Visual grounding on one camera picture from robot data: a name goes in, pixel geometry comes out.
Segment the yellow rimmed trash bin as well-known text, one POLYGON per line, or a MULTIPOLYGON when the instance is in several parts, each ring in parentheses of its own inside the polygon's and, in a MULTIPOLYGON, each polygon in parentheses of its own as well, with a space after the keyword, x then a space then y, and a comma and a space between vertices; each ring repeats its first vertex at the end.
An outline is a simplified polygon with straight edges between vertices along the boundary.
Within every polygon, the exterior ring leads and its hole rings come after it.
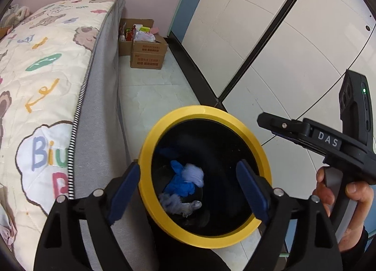
POLYGON ((190 246, 218 249, 241 242, 260 220, 240 185, 240 161, 271 180, 261 144, 234 116, 209 106, 168 113, 139 155, 139 189, 148 214, 162 231, 190 246))

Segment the blue trash in bin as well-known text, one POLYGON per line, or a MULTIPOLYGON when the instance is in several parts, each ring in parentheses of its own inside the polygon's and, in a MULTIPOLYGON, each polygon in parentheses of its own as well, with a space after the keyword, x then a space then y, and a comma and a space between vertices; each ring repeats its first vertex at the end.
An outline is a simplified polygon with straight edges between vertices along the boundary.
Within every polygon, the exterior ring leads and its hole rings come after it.
POLYGON ((201 168, 187 163, 182 165, 172 160, 170 165, 175 173, 163 193, 159 194, 159 203, 166 213, 189 217, 202 207, 199 200, 183 202, 184 198, 193 195, 197 188, 204 186, 204 172, 201 168))

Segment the cardboard box with items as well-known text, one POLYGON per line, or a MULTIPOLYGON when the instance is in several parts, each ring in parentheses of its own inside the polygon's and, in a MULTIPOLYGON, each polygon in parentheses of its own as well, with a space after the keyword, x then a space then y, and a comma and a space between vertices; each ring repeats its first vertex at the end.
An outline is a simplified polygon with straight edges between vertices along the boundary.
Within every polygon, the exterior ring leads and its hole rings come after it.
POLYGON ((168 44, 154 27, 153 19, 121 19, 118 55, 129 56, 131 68, 160 70, 167 49, 168 44))

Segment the cartoon bear bed quilt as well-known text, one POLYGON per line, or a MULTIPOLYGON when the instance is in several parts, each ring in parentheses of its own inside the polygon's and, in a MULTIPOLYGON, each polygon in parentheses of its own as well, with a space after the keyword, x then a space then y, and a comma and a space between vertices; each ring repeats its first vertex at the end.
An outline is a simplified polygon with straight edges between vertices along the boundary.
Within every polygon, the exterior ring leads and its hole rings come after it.
POLYGON ((124 0, 63 0, 1 41, 1 225, 25 270, 56 198, 74 195, 74 144, 99 42, 117 38, 124 0))

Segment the orange brown folded duvet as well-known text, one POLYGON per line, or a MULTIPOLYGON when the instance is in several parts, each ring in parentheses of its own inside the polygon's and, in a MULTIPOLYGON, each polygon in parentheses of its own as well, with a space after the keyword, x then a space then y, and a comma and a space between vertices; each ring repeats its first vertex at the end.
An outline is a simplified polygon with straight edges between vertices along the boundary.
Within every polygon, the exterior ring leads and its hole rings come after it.
POLYGON ((16 27, 30 15, 27 6, 15 4, 10 6, 1 19, 1 28, 16 27))

